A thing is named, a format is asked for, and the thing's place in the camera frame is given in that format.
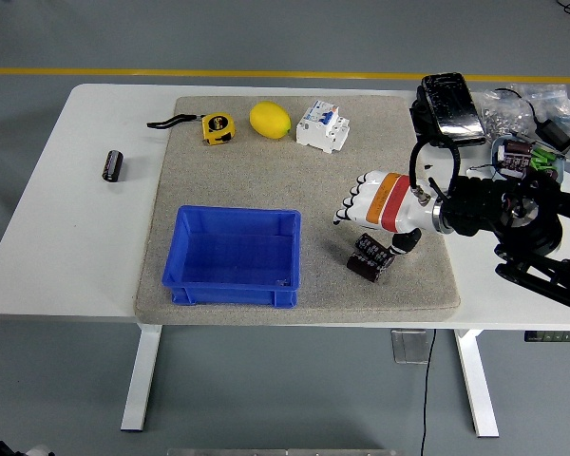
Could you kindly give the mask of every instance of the table leg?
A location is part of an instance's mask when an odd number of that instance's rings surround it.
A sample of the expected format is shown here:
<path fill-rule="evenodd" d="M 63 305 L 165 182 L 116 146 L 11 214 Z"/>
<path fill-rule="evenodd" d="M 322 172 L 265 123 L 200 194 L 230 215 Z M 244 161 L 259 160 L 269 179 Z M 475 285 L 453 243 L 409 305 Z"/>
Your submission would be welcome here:
<path fill-rule="evenodd" d="M 124 406 L 121 430 L 141 431 L 143 429 L 145 409 L 152 386 L 154 364 L 161 341 L 161 325 L 140 324 L 140 328 L 142 329 L 140 345 L 137 348 L 135 366 L 131 374 L 131 384 Z"/>
<path fill-rule="evenodd" d="M 476 337 L 481 332 L 482 330 L 454 330 L 475 432 L 478 437 L 498 437 L 490 391 L 485 381 L 484 365 L 477 347 Z"/>

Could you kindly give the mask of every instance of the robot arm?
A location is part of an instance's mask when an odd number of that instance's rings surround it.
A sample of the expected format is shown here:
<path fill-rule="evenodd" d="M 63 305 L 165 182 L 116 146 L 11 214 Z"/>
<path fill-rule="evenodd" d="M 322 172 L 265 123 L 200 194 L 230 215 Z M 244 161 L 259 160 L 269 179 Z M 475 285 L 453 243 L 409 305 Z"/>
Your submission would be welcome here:
<path fill-rule="evenodd" d="M 445 193 L 433 179 L 415 176 L 420 149 L 436 139 L 454 159 Z M 458 149 L 448 137 L 421 137 L 412 150 L 409 176 L 371 171 L 359 177 L 333 223 L 351 220 L 393 233 L 422 228 L 468 237 L 490 231 L 500 242 L 496 254 L 505 260 L 496 268 L 499 276 L 570 307 L 570 259 L 546 257 L 561 243 L 560 216 L 570 218 L 570 194 L 542 172 L 517 182 L 458 176 L 459 169 Z M 531 268 L 548 279 L 530 274 Z"/>

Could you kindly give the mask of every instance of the tape measure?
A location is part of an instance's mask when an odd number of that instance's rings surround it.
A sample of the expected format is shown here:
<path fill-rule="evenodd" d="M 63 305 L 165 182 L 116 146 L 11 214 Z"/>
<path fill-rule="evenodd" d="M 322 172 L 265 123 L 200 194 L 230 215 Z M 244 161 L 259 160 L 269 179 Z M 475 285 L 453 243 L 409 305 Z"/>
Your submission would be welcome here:
<path fill-rule="evenodd" d="M 179 114 L 164 122 L 147 123 L 149 128 L 165 129 L 182 122 L 200 121 L 202 124 L 202 137 L 209 145 L 228 143 L 235 137 L 235 121 L 230 114 L 214 112 L 204 116 L 196 114 Z"/>
<path fill-rule="evenodd" d="M 202 137 L 209 145 L 227 143 L 235 137 L 235 121 L 225 112 L 202 117 Z"/>

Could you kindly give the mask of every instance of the black capacitor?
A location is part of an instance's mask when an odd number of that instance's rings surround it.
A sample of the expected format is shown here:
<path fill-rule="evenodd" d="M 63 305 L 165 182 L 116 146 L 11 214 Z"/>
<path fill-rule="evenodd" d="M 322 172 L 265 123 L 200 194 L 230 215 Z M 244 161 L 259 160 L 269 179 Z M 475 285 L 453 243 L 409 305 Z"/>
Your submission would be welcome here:
<path fill-rule="evenodd" d="M 382 267 L 365 255 L 354 252 L 346 263 L 346 267 L 354 273 L 375 282 L 380 277 Z"/>
<path fill-rule="evenodd" d="M 104 172 L 102 178 L 104 181 L 116 182 L 121 174 L 121 166 L 123 165 L 123 154 L 118 150 L 110 150 L 105 159 Z"/>
<path fill-rule="evenodd" d="M 375 261 L 382 269 L 388 268 L 396 255 L 367 233 L 361 235 L 354 246 Z"/>

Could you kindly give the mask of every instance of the metal bracket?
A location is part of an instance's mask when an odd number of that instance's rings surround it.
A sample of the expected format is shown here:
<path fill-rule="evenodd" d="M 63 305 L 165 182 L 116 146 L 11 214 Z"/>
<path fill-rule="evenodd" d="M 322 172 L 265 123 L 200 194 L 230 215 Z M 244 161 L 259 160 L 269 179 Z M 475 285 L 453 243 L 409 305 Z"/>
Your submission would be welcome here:
<path fill-rule="evenodd" d="M 485 381 L 484 365 L 477 347 L 476 337 L 481 332 L 481 330 L 454 330 L 475 433 L 478 437 L 498 437 L 490 391 Z"/>
<path fill-rule="evenodd" d="M 131 374 L 131 384 L 124 406 L 123 423 L 121 430 L 143 429 L 145 419 L 145 409 L 148 404 L 150 387 L 152 386 L 152 376 L 154 375 L 154 364 L 161 342 L 161 325 L 140 324 L 142 334 L 140 344 L 137 348 L 135 366 Z"/>
<path fill-rule="evenodd" d="M 427 332 L 425 330 L 391 330 L 392 353 L 398 364 L 428 362 Z"/>

